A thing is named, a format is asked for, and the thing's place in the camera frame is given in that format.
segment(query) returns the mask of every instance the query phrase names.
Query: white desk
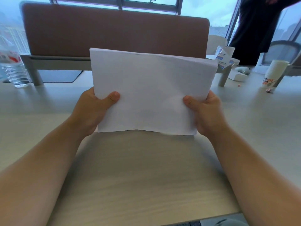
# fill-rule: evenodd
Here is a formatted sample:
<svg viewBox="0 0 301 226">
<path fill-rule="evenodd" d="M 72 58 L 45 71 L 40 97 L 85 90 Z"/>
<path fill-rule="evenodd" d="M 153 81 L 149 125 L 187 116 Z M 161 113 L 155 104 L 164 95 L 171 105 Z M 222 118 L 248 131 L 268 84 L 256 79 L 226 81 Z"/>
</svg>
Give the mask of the white desk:
<svg viewBox="0 0 301 226">
<path fill-rule="evenodd" d="M 274 94 L 228 80 L 212 90 L 229 123 L 277 170 L 301 187 L 300 78 L 285 77 Z M 71 113 L 92 86 L 74 83 L 15 89 L 0 84 L 0 169 L 18 159 Z M 231 188 L 209 141 L 128 131 L 95 133 L 80 146 L 49 225 L 166 225 L 236 213 Z"/>
</svg>

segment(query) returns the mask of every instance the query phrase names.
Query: stack of paper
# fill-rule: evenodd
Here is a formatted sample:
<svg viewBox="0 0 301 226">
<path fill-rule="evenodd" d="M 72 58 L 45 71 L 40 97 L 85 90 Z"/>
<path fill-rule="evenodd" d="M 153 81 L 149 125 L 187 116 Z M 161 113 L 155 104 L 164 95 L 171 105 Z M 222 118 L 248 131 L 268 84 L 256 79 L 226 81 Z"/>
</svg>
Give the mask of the stack of paper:
<svg viewBox="0 0 301 226">
<path fill-rule="evenodd" d="M 120 100 L 106 113 L 98 132 L 147 130 L 194 135 L 194 114 L 183 104 L 191 95 L 204 100 L 217 61 L 160 54 L 90 49 L 95 95 L 112 91 Z"/>
</svg>

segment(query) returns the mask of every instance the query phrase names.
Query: tissue box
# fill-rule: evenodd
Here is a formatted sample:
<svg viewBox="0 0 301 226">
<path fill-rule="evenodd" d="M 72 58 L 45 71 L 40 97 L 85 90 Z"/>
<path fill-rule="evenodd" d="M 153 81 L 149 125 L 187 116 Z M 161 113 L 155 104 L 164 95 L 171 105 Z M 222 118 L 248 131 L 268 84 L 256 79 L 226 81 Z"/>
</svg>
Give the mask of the tissue box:
<svg viewBox="0 0 301 226">
<path fill-rule="evenodd" d="M 245 74 L 242 74 L 236 70 L 231 70 L 229 76 L 229 79 L 233 80 L 233 81 L 244 81 L 247 76 Z"/>
</svg>

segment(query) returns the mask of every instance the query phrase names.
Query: brown fabric panel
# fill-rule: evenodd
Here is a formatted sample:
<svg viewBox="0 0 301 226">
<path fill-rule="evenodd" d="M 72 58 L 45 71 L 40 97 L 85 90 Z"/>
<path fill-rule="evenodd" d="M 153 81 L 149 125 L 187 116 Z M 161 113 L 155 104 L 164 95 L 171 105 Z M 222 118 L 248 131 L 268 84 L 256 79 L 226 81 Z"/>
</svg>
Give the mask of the brown fabric panel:
<svg viewBox="0 0 301 226">
<path fill-rule="evenodd" d="M 22 5 L 32 55 L 89 57 L 90 48 L 205 58 L 209 20 L 45 3 Z"/>
</svg>

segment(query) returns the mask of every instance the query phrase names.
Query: black mat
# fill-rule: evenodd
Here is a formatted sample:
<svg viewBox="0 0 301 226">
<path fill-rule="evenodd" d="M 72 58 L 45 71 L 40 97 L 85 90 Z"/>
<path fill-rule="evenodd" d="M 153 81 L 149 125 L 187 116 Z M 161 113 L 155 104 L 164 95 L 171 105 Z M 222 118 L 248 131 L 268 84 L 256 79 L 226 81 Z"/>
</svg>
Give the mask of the black mat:
<svg viewBox="0 0 301 226">
<path fill-rule="evenodd" d="M 82 70 L 39 70 L 44 83 L 73 83 Z"/>
</svg>

